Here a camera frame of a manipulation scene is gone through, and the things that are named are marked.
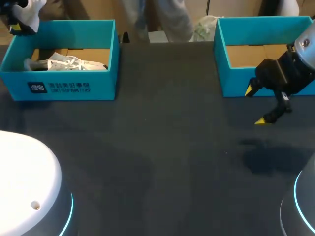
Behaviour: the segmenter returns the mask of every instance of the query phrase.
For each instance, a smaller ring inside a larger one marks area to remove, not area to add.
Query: person's legs
[[[137,36],[137,39],[135,39],[133,33],[131,33],[131,42],[134,40],[149,42],[148,29],[144,17],[145,0],[121,0],[121,2],[125,8],[127,19]]]
[[[154,0],[154,2],[168,41],[190,41],[193,25],[184,0]]]

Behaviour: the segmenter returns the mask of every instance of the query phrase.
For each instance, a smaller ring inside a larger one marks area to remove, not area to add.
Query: teal box
[[[232,67],[227,46],[291,44],[312,23],[308,16],[236,17],[217,20],[214,54],[224,97],[243,97],[256,67]],[[298,95],[314,95],[315,81]],[[265,88],[256,96],[273,96]]]
[[[61,48],[110,49],[108,70],[24,71],[34,49]],[[41,22],[36,35],[14,37],[0,76],[15,101],[114,100],[119,51],[115,20]]]

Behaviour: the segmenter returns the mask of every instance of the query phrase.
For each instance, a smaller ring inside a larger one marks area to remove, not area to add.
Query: open box
[[[24,70],[26,58],[55,49],[79,59],[107,62],[108,70]],[[0,76],[15,101],[114,100],[119,49],[114,20],[41,22],[36,35],[14,37]]]
[[[244,96],[256,66],[265,58],[279,58],[312,22],[308,16],[219,18],[214,54],[223,96]],[[315,82],[298,93],[314,94]],[[273,92],[263,88],[256,96],[273,96]]]

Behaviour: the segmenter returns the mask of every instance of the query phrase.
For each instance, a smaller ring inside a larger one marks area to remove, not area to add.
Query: dark tabletop
[[[315,97],[255,126],[275,99],[223,98],[212,50],[123,45],[115,101],[15,103],[0,87],[0,129],[55,153],[80,236],[282,235],[282,196],[315,149]]]

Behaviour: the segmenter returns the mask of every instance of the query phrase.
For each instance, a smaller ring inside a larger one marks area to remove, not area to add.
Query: white plastic bag
[[[217,16],[202,17],[198,24],[194,26],[193,41],[213,41],[215,37]]]

